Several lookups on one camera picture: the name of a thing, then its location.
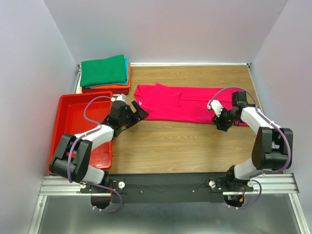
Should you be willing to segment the pink t shirt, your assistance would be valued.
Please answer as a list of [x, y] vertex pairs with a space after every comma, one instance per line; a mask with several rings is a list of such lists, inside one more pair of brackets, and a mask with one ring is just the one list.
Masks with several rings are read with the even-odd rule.
[[146, 120], [213, 124], [215, 114], [207, 109], [207, 104], [219, 90], [221, 88], [140, 84], [134, 96], [149, 114]]

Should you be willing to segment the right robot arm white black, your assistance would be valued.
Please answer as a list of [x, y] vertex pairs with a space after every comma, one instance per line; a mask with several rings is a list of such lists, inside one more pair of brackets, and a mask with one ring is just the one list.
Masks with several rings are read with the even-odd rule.
[[293, 132], [282, 128], [266, 117], [257, 103], [248, 103], [249, 92], [239, 89], [232, 93], [232, 108], [226, 109], [216, 97], [207, 104], [214, 112], [212, 122], [221, 131], [228, 131], [236, 123], [247, 124], [256, 134], [250, 159], [233, 165], [223, 178], [210, 178], [211, 189], [236, 191], [259, 175], [279, 174], [292, 162]]

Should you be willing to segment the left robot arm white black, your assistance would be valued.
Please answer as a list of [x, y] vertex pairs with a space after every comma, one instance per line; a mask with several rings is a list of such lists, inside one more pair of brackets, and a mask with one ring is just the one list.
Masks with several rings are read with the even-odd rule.
[[63, 134], [49, 164], [49, 171], [69, 182], [91, 183], [96, 192], [104, 192], [108, 187], [107, 175], [90, 165], [91, 153], [149, 116], [136, 101], [132, 105], [135, 112], [125, 101], [115, 100], [110, 113], [97, 127], [81, 134]]

